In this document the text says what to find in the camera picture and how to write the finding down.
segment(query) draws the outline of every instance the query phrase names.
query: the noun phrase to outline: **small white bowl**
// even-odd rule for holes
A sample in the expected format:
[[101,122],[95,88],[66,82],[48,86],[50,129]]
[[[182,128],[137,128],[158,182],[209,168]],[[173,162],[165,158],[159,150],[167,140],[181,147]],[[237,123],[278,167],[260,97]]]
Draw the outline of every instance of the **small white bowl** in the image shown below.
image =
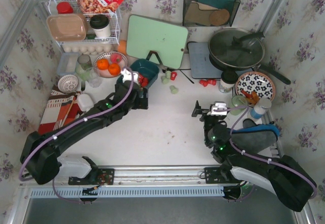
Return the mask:
[[65,75],[60,78],[57,86],[63,93],[72,93],[78,87],[78,78],[75,75]]

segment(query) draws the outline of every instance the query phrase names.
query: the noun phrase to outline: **blue bowl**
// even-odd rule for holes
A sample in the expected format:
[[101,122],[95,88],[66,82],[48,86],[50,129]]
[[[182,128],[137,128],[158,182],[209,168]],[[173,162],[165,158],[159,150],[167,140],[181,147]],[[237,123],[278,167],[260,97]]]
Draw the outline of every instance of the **blue bowl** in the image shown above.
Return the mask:
[[[149,80],[146,88],[149,88],[158,78],[159,67],[146,59],[136,60],[130,68]],[[122,76],[117,79],[116,83],[122,83]]]

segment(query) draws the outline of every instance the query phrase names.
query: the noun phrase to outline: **floral wallpaper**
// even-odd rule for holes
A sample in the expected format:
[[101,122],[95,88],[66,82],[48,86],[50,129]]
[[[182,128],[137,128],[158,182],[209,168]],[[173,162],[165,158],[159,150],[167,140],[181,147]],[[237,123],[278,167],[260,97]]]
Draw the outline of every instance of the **floral wallpaper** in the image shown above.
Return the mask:
[[18,186],[26,137],[37,130],[53,83],[60,52],[46,27],[31,13],[0,71],[0,223],[8,218]]
[[280,144],[318,185],[310,200],[318,224],[325,223],[325,10],[324,0],[284,0],[266,33],[265,63],[284,74],[277,79],[271,108]]
[[0,40],[6,32],[11,20],[21,6],[23,0],[0,0]]
[[[258,30],[272,0],[242,0],[233,27],[250,31]],[[120,6],[122,12],[121,36],[127,39],[128,18],[132,14],[151,17],[181,25],[183,0],[126,0]],[[207,42],[211,35],[223,27],[187,27],[188,40]]]

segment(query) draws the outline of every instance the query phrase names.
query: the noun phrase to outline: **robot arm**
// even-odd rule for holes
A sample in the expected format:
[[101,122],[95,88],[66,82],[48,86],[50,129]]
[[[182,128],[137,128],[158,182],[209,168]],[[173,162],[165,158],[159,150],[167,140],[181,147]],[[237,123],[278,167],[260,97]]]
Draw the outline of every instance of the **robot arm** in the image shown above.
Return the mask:
[[192,116],[202,115],[200,121],[204,122],[205,144],[207,147],[213,148],[211,154],[221,164],[221,177],[226,182],[231,182],[235,178],[260,186],[274,193],[289,209],[300,212],[313,194],[312,186],[297,174],[274,164],[269,164],[269,162],[272,161],[289,167],[312,182],[314,186],[316,183],[288,155],[281,158],[270,158],[250,153],[250,155],[266,161],[262,162],[238,152],[230,143],[229,130],[226,125],[221,123],[225,118],[225,115],[222,114],[224,112],[216,113],[214,110],[216,107],[223,110],[224,103],[215,102],[210,109],[201,109],[197,102]]
[[[126,95],[130,83],[130,81],[117,83],[115,85],[115,93],[96,103],[92,109],[90,109],[79,119],[103,112],[116,105]],[[104,115],[78,124],[65,133],[57,136],[56,140],[50,141],[31,158],[26,165],[27,170],[38,184],[45,184],[51,181],[60,170],[61,163],[58,162],[57,158],[64,151],[92,132],[107,127],[122,119],[122,117],[125,116],[131,109],[148,109],[147,89],[140,88],[136,83],[133,84],[131,94],[122,105]],[[20,157],[20,162],[23,163],[28,155],[30,155],[30,153],[45,139],[54,136],[58,131],[63,130],[65,127],[43,135],[39,135],[37,132],[33,132],[28,135]]]

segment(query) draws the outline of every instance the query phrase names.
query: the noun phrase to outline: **white wire basket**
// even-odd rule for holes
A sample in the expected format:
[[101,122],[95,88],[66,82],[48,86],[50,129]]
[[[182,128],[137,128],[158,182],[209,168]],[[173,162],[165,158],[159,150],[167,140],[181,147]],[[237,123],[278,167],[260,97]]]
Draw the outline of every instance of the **white wire basket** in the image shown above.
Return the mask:
[[[78,7],[77,0],[50,0],[48,5],[48,10],[51,15],[57,14],[56,6],[60,2],[69,2],[71,7],[74,10],[74,13],[82,13],[81,10]],[[98,13],[87,13],[83,14],[86,17],[87,23],[88,23],[88,33],[94,33],[91,32],[92,28],[89,26],[90,18],[93,15],[96,15]],[[70,45],[70,44],[119,44],[119,38],[120,38],[120,27],[121,27],[121,12],[119,8],[116,10],[115,13],[101,13],[105,16],[107,16],[110,20],[110,30],[111,30],[111,36],[107,38],[95,38],[93,40],[81,40],[81,41],[73,41],[73,42],[59,42],[57,41],[58,45]]]

